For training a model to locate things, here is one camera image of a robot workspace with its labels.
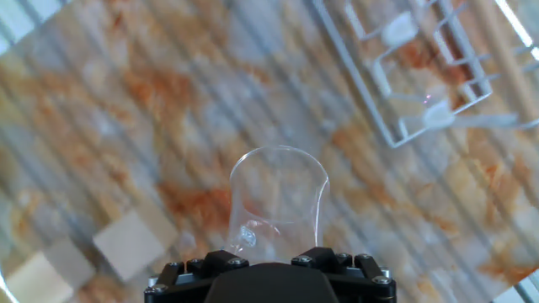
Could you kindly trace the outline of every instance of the screw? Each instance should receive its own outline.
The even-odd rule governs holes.
[[[299,263],[309,263],[312,261],[312,258],[309,256],[301,255],[301,256],[297,256],[293,258],[292,261],[299,262]]]
[[[152,286],[152,290],[157,293],[162,293],[167,289],[168,287],[165,284],[155,284],[154,286]]]
[[[380,267],[380,270],[382,271],[382,274],[383,274],[385,277],[387,277],[387,278],[389,278],[389,279],[392,278],[391,270],[389,270],[388,267],[386,267],[386,266],[381,266],[381,267]]]
[[[242,258],[232,258],[228,260],[230,265],[241,265],[243,262],[245,262],[245,260]]]
[[[157,283],[157,280],[159,279],[159,274],[154,274],[148,279],[148,287],[152,287]]]
[[[372,282],[376,284],[390,284],[391,281],[392,281],[391,278],[384,277],[384,276],[376,276],[372,278]]]

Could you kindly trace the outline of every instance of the transparent cup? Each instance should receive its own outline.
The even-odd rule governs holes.
[[[253,150],[230,176],[227,247],[250,263],[282,262],[322,246],[320,211],[329,179],[308,153],[289,146]]]

